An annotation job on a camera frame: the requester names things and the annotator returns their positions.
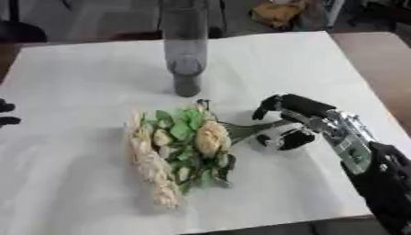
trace robotic hand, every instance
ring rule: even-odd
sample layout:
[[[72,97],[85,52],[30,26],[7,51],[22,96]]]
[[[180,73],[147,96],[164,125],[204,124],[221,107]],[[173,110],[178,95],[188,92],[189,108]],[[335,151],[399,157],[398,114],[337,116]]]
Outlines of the robotic hand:
[[[390,234],[411,234],[411,161],[391,145],[375,140],[359,117],[298,95],[274,95],[261,102],[253,119],[269,111],[281,112],[289,123],[302,127],[286,131],[277,140],[286,151],[314,141],[321,134],[341,158],[341,167],[370,211]],[[271,138],[260,135],[266,144]]]
[[[0,99],[0,113],[11,112],[15,108],[15,105],[8,104],[4,99]],[[0,117],[0,128],[5,125],[19,124],[20,121],[20,118],[17,117]]]

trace clear glass cylinder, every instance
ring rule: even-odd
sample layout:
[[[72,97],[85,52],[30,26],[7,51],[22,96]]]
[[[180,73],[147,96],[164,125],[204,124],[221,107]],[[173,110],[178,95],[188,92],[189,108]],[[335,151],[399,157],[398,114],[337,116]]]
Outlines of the clear glass cylinder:
[[[162,31],[167,68],[177,95],[201,91],[207,58],[207,0],[162,0]]]

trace chair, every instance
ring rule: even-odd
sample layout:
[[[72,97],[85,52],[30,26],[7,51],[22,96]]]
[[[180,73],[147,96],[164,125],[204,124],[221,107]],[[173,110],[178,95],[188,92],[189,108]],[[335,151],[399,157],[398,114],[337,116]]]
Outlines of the chair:
[[[18,0],[8,0],[9,20],[0,20],[0,43],[45,42],[44,30],[20,22]]]

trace tan bag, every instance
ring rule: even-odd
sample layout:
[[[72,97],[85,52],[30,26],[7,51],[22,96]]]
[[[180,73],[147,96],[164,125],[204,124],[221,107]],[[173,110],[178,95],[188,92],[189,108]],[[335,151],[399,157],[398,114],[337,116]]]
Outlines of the tan bag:
[[[276,5],[264,2],[251,10],[252,19],[273,26],[284,27],[305,9],[305,0],[297,0],[291,4]]]

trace white paper sheet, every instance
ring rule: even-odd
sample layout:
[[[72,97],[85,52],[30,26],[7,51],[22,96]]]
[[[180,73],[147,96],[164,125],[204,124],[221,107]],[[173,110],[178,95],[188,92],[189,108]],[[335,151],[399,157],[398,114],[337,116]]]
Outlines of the white paper sheet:
[[[160,41],[22,50],[0,87],[23,118],[0,131],[0,233],[157,235],[370,213],[320,138],[288,152],[241,143],[233,188],[194,190],[185,208],[159,211],[123,158],[132,108],[210,98],[221,119],[246,124],[263,98],[295,93],[359,114],[411,156],[406,134],[326,33],[211,40],[203,80],[197,97],[174,95]]]

